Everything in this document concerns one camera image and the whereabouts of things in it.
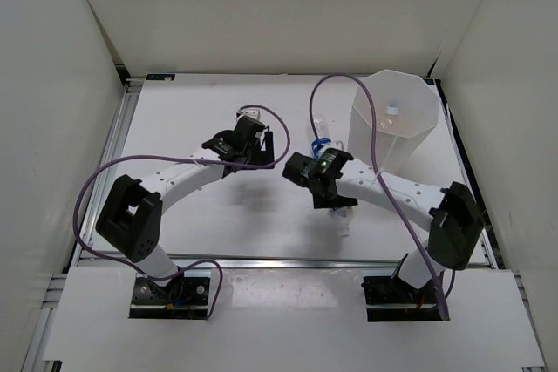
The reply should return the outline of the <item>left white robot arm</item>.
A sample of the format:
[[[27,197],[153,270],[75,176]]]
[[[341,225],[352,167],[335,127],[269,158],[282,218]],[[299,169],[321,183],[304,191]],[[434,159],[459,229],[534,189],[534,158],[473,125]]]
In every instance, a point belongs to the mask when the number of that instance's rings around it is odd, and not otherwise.
[[[176,163],[149,176],[118,177],[106,198],[95,229],[143,275],[154,279],[152,290],[164,302],[180,298],[178,266],[159,245],[163,214],[205,185],[251,166],[270,168],[275,160],[274,133],[249,116],[237,119],[202,143],[186,163]]]

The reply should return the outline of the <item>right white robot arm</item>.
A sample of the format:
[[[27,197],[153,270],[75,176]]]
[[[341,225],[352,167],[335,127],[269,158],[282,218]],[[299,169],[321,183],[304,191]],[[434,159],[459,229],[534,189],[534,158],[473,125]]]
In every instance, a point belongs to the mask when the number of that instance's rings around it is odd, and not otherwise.
[[[400,301],[419,296],[424,285],[446,270],[464,270],[480,234],[484,217],[469,188],[459,182],[449,187],[419,184],[373,167],[351,154],[328,148],[313,159],[294,153],[282,176],[310,191],[315,209],[355,206],[364,201],[404,215],[428,233],[418,249],[405,256],[391,281]]]

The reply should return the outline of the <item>crushed red-blue label bottle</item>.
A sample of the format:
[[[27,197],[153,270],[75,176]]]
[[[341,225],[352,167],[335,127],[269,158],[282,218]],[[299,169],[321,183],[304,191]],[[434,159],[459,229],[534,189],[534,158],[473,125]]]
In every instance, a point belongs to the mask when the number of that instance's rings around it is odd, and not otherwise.
[[[350,224],[354,217],[354,211],[351,206],[332,208],[329,210],[329,216],[335,223],[340,237],[350,235]]]

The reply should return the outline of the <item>blue label plastic bottle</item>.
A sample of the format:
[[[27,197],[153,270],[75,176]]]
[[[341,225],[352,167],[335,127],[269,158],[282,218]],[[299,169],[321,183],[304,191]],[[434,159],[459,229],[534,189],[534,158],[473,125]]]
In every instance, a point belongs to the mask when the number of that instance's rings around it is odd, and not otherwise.
[[[331,143],[328,119],[321,113],[316,113],[310,123],[312,156],[316,158],[320,151]]]

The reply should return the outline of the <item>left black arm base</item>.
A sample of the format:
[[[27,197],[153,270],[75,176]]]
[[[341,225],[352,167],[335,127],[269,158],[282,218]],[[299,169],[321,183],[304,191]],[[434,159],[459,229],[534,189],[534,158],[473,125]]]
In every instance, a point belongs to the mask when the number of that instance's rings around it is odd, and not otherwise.
[[[128,317],[138,320],[206,320],[211,271],[190,271],[164,287],[137,276]]]

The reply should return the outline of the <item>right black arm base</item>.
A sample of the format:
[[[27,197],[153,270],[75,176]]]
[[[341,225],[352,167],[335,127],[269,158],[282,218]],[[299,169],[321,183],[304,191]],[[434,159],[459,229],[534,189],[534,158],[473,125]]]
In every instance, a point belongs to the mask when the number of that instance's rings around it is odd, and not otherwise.
[[[433,279],[416,289],[396,277],[368,275],[361,288],[368,322],[443,320]]]

